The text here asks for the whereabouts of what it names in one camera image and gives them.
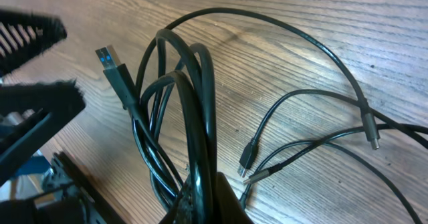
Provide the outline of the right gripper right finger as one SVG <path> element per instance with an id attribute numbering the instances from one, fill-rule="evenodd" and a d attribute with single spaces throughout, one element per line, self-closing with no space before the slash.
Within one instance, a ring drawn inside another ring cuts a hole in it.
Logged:
<path id="1" fill-rule="evenodd" d="M 253 224 L 236 197 L 226 176 L 217 172 L 214 188 L 214 223 Z"/>

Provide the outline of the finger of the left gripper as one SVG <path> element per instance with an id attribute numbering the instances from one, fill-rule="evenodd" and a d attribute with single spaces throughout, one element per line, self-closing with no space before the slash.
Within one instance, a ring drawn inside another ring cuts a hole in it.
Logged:
<path id="1" fill-rule="evenodd" d="M 1 76 L 6 76 L 67 38 L 55 15 L 1 10 Z"/>
<path id="2" fill-rule="evenodd" d="M 1 87 L 1 115 L 33 114 L 1 136 L 1 184 L 76 117 L 86 103 L 74 80 Z"/>

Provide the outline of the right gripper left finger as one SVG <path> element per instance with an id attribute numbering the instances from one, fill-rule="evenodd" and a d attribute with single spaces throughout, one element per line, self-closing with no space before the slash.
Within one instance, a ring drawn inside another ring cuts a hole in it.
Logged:
<path id="1" fill-rule="evenodd" d="M 193 223 L 193 188 L 191 178 L 187 177 L 178 197 L 160 224 L 192 224 Z"/>

